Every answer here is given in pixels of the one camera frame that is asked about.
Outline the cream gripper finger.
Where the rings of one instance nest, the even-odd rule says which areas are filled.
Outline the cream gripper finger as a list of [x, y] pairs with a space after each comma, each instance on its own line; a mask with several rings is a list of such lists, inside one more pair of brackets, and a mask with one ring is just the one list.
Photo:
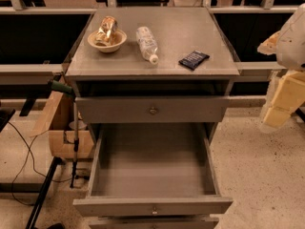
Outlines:
[[280, 31], [277, 31], [272, 34], [269, 38], [267, 38], [258, 46], [257, 51], [265, 55], [276, 54], [276, 45], [279, 34]]

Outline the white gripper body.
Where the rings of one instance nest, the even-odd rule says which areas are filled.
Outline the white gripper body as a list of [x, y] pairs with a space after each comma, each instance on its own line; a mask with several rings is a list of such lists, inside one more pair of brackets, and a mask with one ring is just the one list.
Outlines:
[[305, 103], [305, 72], [288, 72], [274, 76], [269, 84], [266, 102], [260, 114], [260, 130], [271, 133], [281, 128]]

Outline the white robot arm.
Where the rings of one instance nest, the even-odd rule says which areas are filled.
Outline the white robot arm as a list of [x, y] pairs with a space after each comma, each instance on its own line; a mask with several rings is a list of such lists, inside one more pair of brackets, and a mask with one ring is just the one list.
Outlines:
[[257, 51], [274, 54], [277, 63], [289, 70], [281, 77], [272, 77], [261, 111], [260, 130], [271, 133], [305, 103], [305, 4], [297, 8], [279, 31], [261, 43]]

